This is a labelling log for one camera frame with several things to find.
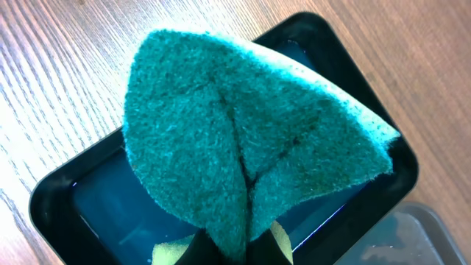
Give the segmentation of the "green yellow sponge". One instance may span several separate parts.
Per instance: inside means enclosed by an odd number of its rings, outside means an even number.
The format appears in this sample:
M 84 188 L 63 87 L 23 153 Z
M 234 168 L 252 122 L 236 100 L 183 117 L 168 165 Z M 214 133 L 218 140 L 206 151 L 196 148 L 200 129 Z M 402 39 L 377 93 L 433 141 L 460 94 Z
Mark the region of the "green yellow sponge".
M 123 135 L 151 198 L 235 262 L 295 205 L 391 173 L 400 137 L 281 53 L 176 29 L 155 30 L 136 53 Z

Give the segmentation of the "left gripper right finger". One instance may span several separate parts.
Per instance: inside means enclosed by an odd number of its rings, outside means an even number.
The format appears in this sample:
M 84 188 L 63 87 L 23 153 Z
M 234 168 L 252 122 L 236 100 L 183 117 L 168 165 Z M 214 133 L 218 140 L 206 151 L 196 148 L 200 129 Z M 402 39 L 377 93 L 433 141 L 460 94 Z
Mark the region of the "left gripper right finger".
M 247 264 L 291 265 L 291 241 L 277 221 L 249 244 Z

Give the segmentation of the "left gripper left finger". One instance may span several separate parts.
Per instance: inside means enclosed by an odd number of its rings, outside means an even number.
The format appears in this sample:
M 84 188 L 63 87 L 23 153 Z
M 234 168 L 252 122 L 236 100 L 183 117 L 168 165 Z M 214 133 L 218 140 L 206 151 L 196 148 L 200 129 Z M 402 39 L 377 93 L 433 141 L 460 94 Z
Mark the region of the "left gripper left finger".
M 183 253 L 183 265 L 222 265 L 223 257 L 206 230 L 200 229 Z

